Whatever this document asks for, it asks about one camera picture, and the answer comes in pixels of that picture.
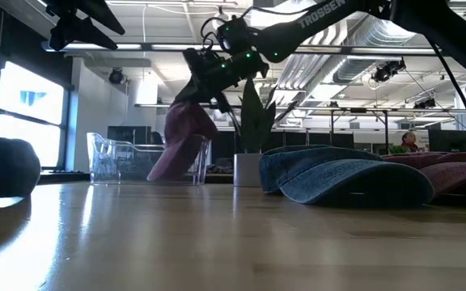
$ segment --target person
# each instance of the person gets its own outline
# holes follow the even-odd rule
[[[417,136],[414,133],[404,133],[402,136],[402,146],[410,153],[418,152],[418,146],[414,143],[417,142]]]
[[[152,145],[163,145],[163,139],[161,138],[161,134],[158,132],[152,132],[150,134],[150,143]]]

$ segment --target green plant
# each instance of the green plant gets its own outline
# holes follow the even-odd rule
[[[262,104],[260,96],[256,93],[252,78],[246,81],[244,94],[240,98],[242,102],[240,127],[235,129],[240,136],[246,154],[260,153],[262,145],[273,129],[273,125],[294,110],[298,103],[296,101],[289,104],[289,107],[276,117],[276,103],[273,102],[275,91],[276,88],[273,88],[269,93],[267,102]]]
[[[404,148],[402,145],[390,145],[389,154],[403,154],[407,153],[408,149]]]

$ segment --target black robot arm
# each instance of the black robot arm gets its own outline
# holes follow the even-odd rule
[[[283,61],[307,38],[357,11],[423,34],[466,68],[466,20],[449,8],[447,0],[327,0],[303,10],[304,15],[294,21],[262,30],[246,24],[247,12],[225,22],[218,28],[217,37],[231,58],[220,57],[211,47],[183,52],[192,71],[195,93],[179,95],[176,100],[202,102],[205,92],[205,99],[215,97],[221,111],[227,110],[223,90],[258,72],[265,77],[269,66],[261,55],[271,62]]]
[[[257,33],[253,38],[256,50],[278,63],[291,55],[307,38],[323,31],[357,11],[364,11],[366,1],[333,0],[316,4],[294,21],[278,23]]]
[[[446,0],[326,1],[311,6],[295,21],[259,31],[253,43],[268,61],[280,62],[308,37],[355,11],[391,20],[408,31],[424,35],[466,68],[466,20],[451,10]]]

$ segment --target potted plant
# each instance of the potted plant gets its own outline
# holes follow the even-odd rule
[[[390,145],[389,146],[389,154],[404,154],[407,152],[408,152],[408,149],[406,149],[402,145]]]
[[[265,104],[262,104],[252,78],[246,81],[244,94],[240,98],[242,102],[240,125],[235,126],[243,151],[242,154],[235,154],[234,185],[236,187],[260,187],[259,161],[262,145],[269,137],[273,125],[296,107],[297,101],[276,116],[276,103],[273,102],[275,91],[276,88],[273,88]]]

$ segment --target window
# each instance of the window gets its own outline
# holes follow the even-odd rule
[[[42,167],[62,167],[64,101],[62,86],[7,62],[1,70],[0,137],[28,141]]]
[[[28,141],[43,167],[55,167],[58,162],[61,130],[57,126],[39,124],[0,114],[0,137]]]
[[[64,89],[18,65],[1,70],[0,108],[60,124]]]

